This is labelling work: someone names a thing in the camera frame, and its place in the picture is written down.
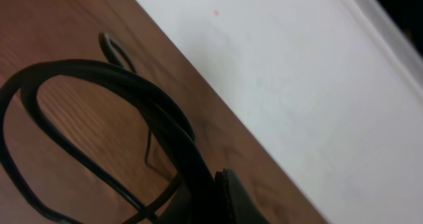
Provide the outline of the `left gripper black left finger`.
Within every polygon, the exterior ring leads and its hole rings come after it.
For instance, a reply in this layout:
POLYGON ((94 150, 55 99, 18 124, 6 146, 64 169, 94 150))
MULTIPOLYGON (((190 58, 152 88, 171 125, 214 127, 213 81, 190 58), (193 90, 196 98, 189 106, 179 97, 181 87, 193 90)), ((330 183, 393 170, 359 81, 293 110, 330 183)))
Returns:
POLYGON ((169 205, 155 220, 156 224, 207 224, 218 222, 218 197, 208 170, 189 177, 177 174, 158 197, 169 205))

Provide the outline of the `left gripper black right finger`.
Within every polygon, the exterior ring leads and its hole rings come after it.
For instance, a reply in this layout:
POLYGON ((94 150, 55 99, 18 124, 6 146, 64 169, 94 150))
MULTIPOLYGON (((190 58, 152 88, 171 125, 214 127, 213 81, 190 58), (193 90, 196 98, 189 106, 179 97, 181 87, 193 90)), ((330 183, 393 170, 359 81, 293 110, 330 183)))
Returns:
POLYGON ((223 169, 216 172, 215 187, 224 209, 226 223, 270 224, 234 170, 223 169))

